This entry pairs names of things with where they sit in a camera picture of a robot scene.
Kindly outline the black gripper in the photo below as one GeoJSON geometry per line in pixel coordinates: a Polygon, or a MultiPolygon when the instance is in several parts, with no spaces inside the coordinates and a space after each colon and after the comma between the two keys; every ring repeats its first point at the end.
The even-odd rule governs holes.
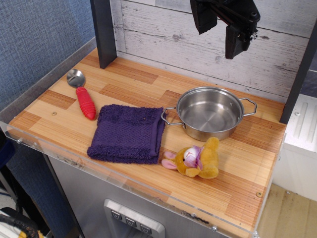
{"type": "Polygon", "coordinates": [[[252,0],[190,0],[190,6],[199,34],[214,28],[218,19],[227,24],[226,59],[246,51],[256,38],[261,16],[252,0]]]}

